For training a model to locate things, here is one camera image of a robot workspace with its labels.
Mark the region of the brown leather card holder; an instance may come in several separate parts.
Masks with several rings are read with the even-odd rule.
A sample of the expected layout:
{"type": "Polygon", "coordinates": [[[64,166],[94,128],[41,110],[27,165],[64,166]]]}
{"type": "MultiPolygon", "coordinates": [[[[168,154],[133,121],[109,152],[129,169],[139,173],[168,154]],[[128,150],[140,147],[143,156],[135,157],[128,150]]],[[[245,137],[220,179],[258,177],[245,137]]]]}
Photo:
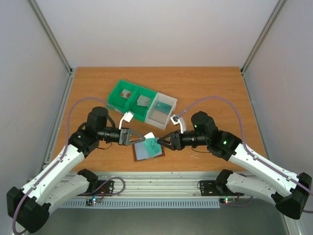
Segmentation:
{"type": "Polygon", "coordinates": [[[135,162],[165,156],[163,147],[161,148],[161,151],[159,153],[153,156],[150,156],[143,142],[132,145],[132,148],[133,148],[133,156],[134,156],[135,162]]]}

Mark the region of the white floral card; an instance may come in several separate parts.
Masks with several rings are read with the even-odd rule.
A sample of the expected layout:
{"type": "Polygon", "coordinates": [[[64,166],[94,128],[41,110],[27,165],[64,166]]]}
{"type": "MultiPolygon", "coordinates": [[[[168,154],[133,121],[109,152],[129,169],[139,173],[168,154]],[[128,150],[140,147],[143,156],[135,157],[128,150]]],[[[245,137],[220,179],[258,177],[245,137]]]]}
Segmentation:
{"type": "Polygon", "coordinates": [[[136,103],[138,106],[147,107],[147,105],[149,104],[149,99],[146,96],[140,95],[136,103]]]}

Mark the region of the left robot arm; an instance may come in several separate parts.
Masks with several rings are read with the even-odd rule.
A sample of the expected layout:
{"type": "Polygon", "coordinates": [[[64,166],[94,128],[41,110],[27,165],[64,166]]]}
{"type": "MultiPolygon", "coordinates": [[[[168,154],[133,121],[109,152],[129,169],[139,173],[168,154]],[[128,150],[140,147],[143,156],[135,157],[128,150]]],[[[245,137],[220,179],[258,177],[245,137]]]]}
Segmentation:
{"type": "Polygon", "coordinates": [[[98,176],[87,169],[58,185],[101,141],[128,146],[145,141],[145,137],[133,129],[116,126],[106,108],[94,107],[45,169],[23,187],[12,187],[7,192],[7,212],[13,219],[14,234],[35,233],[64,202],[75,196],[93,195],[101,188],[98,176]]]}

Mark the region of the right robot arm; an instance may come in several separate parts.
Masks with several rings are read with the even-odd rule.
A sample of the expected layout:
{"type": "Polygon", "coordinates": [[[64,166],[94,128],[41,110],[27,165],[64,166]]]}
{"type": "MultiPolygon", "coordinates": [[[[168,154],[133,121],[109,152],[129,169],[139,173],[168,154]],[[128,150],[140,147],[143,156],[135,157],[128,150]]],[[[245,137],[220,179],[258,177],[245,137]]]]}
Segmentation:
{"type": "Polygon", "coordinates": [[[243,193],[267,201],[283,215],[298,220],[311,193],[312,178],[306,173],[288,171],[244,144],[234,134],[219,130],[212,117],[199,111],[192,115],[192,131],[174,131],[158,139],[158,144],[173,151],[190,146],[206,146],[213,156],[239,165],[258,179],[222,170],[215,180],[221,194],[243,193]]]}

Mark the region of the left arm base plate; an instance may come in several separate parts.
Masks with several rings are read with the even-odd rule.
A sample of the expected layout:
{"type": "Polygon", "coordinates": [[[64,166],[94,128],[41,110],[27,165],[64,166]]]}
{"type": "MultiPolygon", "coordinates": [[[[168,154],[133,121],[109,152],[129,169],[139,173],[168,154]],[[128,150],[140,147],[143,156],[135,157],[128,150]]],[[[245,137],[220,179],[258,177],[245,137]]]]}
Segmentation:
{"type": "Polygon", "coordinates": [[[93,188],[89,188],[86,192],[82,193],[82,196],[94,196],[103,194],[112,194],[114,188],[114,180],[110,180],[104,183],[104,180],[98,180],[97,184],[93,188]]]}

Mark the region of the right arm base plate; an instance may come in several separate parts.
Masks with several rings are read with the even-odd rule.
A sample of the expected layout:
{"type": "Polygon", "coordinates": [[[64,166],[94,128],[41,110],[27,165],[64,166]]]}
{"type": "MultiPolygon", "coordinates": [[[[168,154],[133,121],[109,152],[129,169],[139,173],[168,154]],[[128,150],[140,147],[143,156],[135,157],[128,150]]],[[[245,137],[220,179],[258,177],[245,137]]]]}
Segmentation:
{"type": "Polygon", "coordinates": [[[243,193],[230,191],[226,186],[218,186],[213,180],[201,180],[197,183],[201,196],[243,196],[243,193]]]}

